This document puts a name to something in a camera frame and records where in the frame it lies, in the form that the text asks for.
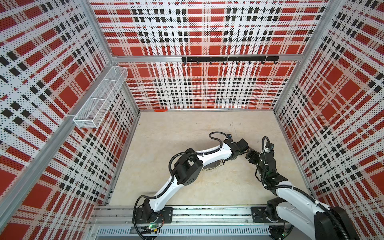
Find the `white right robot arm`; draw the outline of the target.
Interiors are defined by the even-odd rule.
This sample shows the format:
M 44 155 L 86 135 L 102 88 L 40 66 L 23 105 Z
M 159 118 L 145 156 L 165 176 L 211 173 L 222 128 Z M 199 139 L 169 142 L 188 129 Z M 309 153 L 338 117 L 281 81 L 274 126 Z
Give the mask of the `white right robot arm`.
M 246 159 L 256 165 L 264 189 L 275 195 L 267 202 L 265 217 L 270 222 L 284 220 L 312 240 L 358 240 L 360 237 L 341 207 L 331 207 L 295 187 L 277 172 L 274 152 L 248 149 Z

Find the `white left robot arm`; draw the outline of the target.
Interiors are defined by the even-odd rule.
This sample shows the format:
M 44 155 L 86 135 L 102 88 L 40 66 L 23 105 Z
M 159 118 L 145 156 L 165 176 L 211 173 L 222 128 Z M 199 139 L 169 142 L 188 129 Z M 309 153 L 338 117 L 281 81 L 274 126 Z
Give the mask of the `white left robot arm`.
M 133 223 L 151 223 L 156 221 L 166 203 L 182 188 L 197 180 L 202 169 L 218 161 L 232 161 L 245 153 L 249 145 L 241 139 L 219 141 L 219 145 L 207 150 L 194 151 L 192 148 L 173 156 L 169 162 L 170 178 L 152 197 L 141 195 L 141 207 L 136 203 L 133 210 Z

